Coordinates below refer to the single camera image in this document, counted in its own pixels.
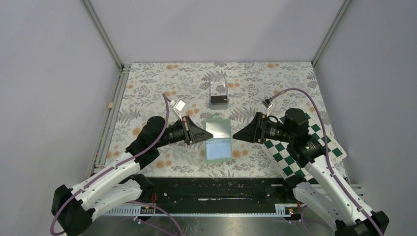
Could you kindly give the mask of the green card holder wallet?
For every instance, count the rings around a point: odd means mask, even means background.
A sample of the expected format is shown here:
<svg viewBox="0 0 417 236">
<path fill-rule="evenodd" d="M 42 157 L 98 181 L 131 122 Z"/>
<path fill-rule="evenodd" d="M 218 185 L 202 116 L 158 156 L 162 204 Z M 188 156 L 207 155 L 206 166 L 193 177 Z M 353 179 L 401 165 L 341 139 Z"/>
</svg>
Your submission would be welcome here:
<svg viewBox="0 0 417 236">
<path fill-rule="evenodd" d="M 232 160 L 231 120 L 215 113 L 212 119 L 203 121 L 204 129 L 213 135 L 205 141 L 205 163 L 228 162 Z"/>
</svg>

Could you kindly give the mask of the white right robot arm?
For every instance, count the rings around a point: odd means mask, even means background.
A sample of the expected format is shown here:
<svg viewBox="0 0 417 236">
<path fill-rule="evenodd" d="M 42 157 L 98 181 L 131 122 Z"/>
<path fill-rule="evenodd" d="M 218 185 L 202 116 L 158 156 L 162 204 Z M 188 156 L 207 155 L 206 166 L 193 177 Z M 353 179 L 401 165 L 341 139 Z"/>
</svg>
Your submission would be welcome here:
<svg viewBox="0 0 417 236">
<path fill-rule="evenodd" d="M 383 211 L 374 211 L 351 188 L 326 157 L 327 148 L 308 133 L 308 127 L 308 119 L 301 109 L 288 109 L 283 122 L 257 112 L 233 138 L 259 144 L 266 140 L 287 143 L 290 157 L 311 174 L 327 195 L 316 193 L 305 178 L 293 175 L 284 180 L 284 200 L 304 203 L 330 226 L 336 236 L 384 235 L 388 216 Z"/>
</svg>

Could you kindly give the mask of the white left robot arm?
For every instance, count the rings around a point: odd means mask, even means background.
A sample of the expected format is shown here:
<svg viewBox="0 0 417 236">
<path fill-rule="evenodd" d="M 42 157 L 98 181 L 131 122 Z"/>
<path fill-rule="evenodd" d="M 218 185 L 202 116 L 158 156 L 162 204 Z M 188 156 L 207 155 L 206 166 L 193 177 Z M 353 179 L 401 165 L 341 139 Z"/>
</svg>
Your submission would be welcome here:
<svg viewBox="0 0 417 236">
<path fill-rule="evenodd" d="M 72 186 L 61 185 L 54 191 L 50 233 L 79 236 L 99 216 L 125 202 L 152 197 L 151 183 L 134 175 L 159 156 L 158 148 L 184 142 L 193 145 L 213 138 L 213 134 L 184 116 L 168 125 L 161 116 L 149 118 L 137 138 L 112 164 L 90 178 Z M 62 233 L 54 231 L 55 223 Z"/>
</svg>

